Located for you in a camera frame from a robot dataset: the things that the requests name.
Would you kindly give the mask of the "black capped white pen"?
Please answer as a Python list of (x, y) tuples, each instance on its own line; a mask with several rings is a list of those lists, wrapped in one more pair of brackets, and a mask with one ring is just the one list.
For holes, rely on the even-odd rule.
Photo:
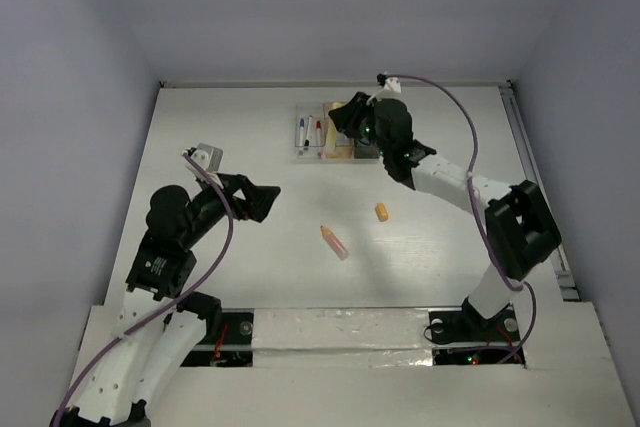
[(315, 132), (314, 117), (309, 116), (306, 121), (306, 142), (304, 146), (305, 150), (307, 150), (311, 146), (314, 132)]

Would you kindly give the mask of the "orange highlighter cap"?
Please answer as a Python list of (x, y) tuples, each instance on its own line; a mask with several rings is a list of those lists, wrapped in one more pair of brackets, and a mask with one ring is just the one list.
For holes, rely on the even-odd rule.
[(375, 206), (375, 212), (380, 222), (385, 222), (389, 219), (389, 213), (383, 203), (377, 203)]

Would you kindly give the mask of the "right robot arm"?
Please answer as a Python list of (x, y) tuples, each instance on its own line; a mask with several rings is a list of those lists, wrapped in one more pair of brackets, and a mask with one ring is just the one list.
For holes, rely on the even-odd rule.
[(372, 100), (359, 92), (328, 116), (338, 133), (374, 147), (396, 182), (473, 217), (490, 264), (461, 305), (460, 326), (470, 338), (486, 337), (531, 270), (562, 242), (541, 188), (529, 180), (509, 184), (476, 176), (448, 161), (415, 139), (412, 117), (398, 99)]

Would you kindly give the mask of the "blue highlighter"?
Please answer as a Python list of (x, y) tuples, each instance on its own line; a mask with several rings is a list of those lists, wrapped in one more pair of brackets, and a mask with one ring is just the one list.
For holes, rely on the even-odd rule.
[(351, 140), (344, 134), (338, 133), (336, 137), (337, 146), (348, 146), (351, 144)]

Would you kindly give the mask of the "orange pink highlighter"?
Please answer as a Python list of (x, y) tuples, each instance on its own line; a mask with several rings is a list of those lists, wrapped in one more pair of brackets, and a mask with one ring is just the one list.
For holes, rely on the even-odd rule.
[(320, 227), (321, 236), (325, 243), (330, 247), (330, 249), (335, 253), (335, 255), (341, 260), (344, 261), (348, 258), (349, 252), (346, 247), (342, 244), (342, 242), (338, 239), (338, 237), (327, 227)]

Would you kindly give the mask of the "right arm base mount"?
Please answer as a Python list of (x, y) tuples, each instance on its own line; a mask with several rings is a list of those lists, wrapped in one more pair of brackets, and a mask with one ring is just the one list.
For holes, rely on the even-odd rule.
[(436, 366), (526, 364), (515, 311), (511, 305), (486, 320), (466, 301), (459, 308), (435, 310), (423, 330)]

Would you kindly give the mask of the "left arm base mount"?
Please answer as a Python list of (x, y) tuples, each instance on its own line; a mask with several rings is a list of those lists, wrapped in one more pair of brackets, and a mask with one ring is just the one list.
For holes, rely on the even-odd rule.
[(254, 311), (225, 309), (217, 333), (208, 334), (182, 361), (182, 367), (251, 367)]

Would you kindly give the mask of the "yellow highlighter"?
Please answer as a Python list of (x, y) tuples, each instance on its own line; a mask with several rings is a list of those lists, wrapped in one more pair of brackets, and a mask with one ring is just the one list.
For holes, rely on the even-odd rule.
[(324, 157), (327, 159), (335, 156), (336, 141), (338, 137), (338, 131), (334, 125), (334, 122), (331, 120), (329, 113), (342, 106), (342, 102), (330, 102), (324, 105), (326, 119)]

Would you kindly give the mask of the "blue capped white pen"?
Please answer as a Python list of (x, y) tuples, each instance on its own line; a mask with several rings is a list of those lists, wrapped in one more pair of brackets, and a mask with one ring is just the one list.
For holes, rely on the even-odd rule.
[(296, 146), (304, 147), (305, 142), (306, 142), (306, 121), (304, 118), (300, 118)]

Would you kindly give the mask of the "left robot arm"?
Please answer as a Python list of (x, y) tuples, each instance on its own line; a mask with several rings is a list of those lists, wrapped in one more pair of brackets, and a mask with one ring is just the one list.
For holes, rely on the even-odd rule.
[(192, 249), (221, 220), (264, 221), (281, 190), (240, 174), (198, 183), (195, 197), (177, 185), (152, 195), (111, 339), (73, 382), (52, 425), (150, 425), (191, 350), (224, 335), (220, 300), (187, 283)]

